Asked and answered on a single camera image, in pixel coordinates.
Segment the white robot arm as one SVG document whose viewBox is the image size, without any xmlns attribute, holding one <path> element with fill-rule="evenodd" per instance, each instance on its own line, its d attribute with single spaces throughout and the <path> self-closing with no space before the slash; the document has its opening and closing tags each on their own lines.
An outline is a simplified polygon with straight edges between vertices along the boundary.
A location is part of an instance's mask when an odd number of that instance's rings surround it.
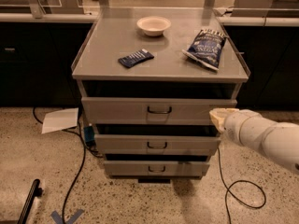
<svg viewBox="0 0 299 224">
<path fill-rule="evenodd" d="M 216 129 L 231 142 L 248 147 L 299 175 L 297 124 L 266 119 L 248 109 L 214 108 L 209 116 Z"/>
</svg>

